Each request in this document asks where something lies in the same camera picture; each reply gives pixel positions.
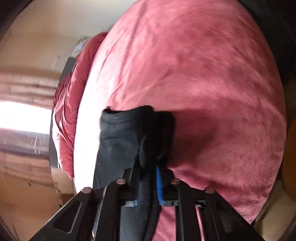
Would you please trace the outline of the black pants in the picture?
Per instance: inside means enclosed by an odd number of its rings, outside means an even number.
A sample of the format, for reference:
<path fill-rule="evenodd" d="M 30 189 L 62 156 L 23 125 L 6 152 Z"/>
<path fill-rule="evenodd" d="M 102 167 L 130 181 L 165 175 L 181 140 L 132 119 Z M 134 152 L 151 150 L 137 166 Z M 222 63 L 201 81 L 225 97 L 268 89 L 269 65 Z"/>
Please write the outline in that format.
<path fill-rule="evenodd" d="M 139 157 L 137 205 L 122 208 L 120 240 L 152 240 L 160 212 L 156 170 L 165 169 L 170 159 L 174 116 L 148 105 L 126 111 L 107 108 L 100 127 L 93 188 L 103 188 L 122 177 Z"/>

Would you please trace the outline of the black headboard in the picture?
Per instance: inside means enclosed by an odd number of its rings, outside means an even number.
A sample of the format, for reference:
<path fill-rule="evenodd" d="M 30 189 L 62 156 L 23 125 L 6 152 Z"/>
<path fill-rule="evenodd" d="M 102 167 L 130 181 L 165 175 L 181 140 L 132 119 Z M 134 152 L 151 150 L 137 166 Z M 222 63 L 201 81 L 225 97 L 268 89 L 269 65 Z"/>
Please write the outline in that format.
<path fill-rule="evenodd" d="M 75 62 L 76 62 L 75 57 L 69 57 L 67 59 L 67 62 L 64 66 L 64 69 L 62 71 L 62 74 L 58 83 L 57 93 L 55 93 L 54 95 L 54 104 L 53 104 L 53 110 L 51 115 L 51 125 L 50 125 L 50 134 L 49 134 L 49 161 L 50 161 L 51 168 L 58 168 L 58 169 L 60 168 L 59 162 L 58 162 L 58 155 L 57 155 L 56 147 L 53 140 L 54 110 L 57 102 L 61 100 L 65 95 L 65 87 L 69 82 L 69 74 L 72 72 L 75 66 Z"/>

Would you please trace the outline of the red crumpled duvet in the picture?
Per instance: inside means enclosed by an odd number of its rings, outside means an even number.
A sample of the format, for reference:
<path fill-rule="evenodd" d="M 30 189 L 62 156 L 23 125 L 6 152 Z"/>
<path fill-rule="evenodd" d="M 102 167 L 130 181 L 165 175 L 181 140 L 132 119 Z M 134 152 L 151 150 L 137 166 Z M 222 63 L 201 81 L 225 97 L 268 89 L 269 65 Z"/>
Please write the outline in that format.
<path fill-rule="evenodd" d="M 75 66 L 69 74 L 65 95 L 54 110 L 53 140 L 61 169 L 70 179 L 74 178 L 74 140 L 78 109 L 96 52 L 107 32 L 101 32 L 90 39 L 77 55 Z"/>

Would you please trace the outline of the pink fleece bed blanket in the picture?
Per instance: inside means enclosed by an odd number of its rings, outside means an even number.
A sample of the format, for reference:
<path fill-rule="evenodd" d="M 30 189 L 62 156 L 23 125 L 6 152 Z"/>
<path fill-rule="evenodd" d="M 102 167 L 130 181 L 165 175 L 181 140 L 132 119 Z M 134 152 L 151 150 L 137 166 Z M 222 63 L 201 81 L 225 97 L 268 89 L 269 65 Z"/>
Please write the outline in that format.
<path fill-rule="evenodd" d="M 119 166 L 97 160 L 105 108 L 140 106 L 175 118 L 169 167 L 191 187 L 215 188 L 248 222 L 279 171 L 286 136 L 283 89 L 257 23 L 238 1 L 136 1 L 92 61 L 78 109 L 78 189 Z"/>

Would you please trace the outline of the beige curtain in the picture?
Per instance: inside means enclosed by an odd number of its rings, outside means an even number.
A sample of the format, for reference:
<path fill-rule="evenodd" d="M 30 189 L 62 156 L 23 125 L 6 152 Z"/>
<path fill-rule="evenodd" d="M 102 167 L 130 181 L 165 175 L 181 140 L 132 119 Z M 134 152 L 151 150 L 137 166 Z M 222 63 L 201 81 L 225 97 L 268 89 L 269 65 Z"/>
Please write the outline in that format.
<path fill-rule="evenodd" d="M 49 137 L 59 80 L 1 72 L 1 172 L 51 186 Z"/>

